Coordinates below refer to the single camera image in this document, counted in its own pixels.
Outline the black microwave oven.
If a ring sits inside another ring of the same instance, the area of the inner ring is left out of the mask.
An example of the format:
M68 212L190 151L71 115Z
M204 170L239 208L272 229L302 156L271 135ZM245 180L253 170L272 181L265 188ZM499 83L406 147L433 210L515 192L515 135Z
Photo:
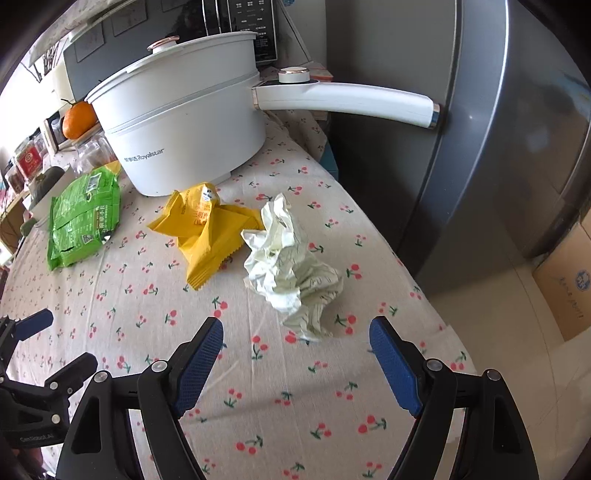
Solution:
M83 99L101 81L146 56L148 46L164 37L177 36L185 42L243 30L256 33L257 63L276 61L272 1L133 1L93 22L65 49L73 97Z

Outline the glass jar with tangerines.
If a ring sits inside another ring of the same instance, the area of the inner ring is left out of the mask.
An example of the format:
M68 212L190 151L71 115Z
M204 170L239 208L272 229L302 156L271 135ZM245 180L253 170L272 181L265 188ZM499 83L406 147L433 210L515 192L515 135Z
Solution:
M76 142L74 148L77 159L72 168L76 175L89 173L95 168L117 161L117 157L102 131Z

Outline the orange tangerine on jar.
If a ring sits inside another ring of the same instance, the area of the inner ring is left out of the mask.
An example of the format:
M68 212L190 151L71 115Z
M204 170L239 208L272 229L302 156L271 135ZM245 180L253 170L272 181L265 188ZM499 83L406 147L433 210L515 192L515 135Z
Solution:
M71 104L62 122L62 133L68 140L77 140L98 122L92 105L86 101Z

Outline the cherry print tablecloth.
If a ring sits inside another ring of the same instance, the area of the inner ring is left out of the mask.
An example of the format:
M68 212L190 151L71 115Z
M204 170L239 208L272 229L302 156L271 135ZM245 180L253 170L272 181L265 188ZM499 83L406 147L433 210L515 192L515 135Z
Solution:
M473 372L466 348L430 305L346 190L276 116L266 143L219 186L225 204L259 209L290 202L310 249L342 274L325 308L329 338L309 342L245 288L249 249L228 258L199 290L168 236L148 227L160 198L123 182L120 224L94 256L50 270L48 234L35 228L13 263L1 311L53 312L50 328L20 344L13 379L40 384L83 352L114 375L141 372L189 340L204 319L224 327L224 345L197 406L182 420L209 479L384 479L412 428L370 350L369 324L387 317L399 334L451 369Z

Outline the yellow snack wrapper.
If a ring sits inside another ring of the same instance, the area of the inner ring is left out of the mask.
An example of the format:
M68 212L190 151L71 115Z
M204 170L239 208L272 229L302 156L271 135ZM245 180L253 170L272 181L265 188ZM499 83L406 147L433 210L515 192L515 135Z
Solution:
M173 192L148 228L177 239L187 262L186 283L198 290L242 248L242 231L264 226L258 210L222 203L215 187L204 182Z

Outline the lower cardboard box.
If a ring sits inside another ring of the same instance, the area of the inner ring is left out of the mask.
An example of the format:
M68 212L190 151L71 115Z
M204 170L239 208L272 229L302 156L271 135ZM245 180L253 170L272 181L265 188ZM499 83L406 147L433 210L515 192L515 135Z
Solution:
M590 236L577 222L533 278L565 341L590 327Z

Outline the printed paper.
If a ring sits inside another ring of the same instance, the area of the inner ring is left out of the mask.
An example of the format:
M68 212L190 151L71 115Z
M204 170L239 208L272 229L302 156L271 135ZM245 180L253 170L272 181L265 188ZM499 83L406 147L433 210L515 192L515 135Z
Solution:
M342 273L308 250L308 236L283 194L267 201L260 216L263 229L242 231L250 250L245 287L283 314L283 326L298 339L328 337L322 314L344 289Z

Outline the green snack bag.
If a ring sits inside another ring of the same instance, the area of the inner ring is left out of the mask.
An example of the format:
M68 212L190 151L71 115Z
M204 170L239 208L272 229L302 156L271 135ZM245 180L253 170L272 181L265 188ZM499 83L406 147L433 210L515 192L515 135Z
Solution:
M120 220L121 191L110 164L72 181L51 201L47 263L51 271L94 255Z

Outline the dark green squash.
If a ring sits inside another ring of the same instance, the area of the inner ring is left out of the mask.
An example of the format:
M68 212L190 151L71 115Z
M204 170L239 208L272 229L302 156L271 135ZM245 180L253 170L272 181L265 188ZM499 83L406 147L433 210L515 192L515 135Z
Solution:
M61 179L65 171L59 166L51 166L45 172L39 173L29 185L31 196L43 198Z

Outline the white electric cooking pot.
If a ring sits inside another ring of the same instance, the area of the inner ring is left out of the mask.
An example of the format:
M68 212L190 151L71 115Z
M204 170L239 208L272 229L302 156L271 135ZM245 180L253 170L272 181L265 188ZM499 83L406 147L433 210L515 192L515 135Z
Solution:
M218 183L263 147L266 111L328 111L437 125L439 105L397 89L321 82L306 67L264 81L250 31L179 43L168 37L87 95L124 172L142 195Z

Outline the red label glass jar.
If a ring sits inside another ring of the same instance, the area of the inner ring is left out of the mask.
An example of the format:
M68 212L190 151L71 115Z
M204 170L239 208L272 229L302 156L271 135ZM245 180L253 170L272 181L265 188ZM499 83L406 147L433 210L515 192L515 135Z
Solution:
M43 148L33 138L26 138L16 148L16 164L26 182L33 180L42 171L43 152Z

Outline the grey refrigerator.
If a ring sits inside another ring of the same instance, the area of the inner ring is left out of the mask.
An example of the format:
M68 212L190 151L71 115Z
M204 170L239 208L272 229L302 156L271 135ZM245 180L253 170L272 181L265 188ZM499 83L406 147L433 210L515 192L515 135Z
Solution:
M335 79L414 91L432 130L336 114L342 183L429 295L543 256L590 190L586 1L329 1Z

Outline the cream air fryer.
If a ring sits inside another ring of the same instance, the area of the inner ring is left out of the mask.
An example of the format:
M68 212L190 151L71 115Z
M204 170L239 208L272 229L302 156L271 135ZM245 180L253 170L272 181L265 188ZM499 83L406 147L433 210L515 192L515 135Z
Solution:
M49 152L55 154L66 139L61 133L57 133L54 126L58 126L66 111L76 102L63 60L43 78L41 92L43 135Z

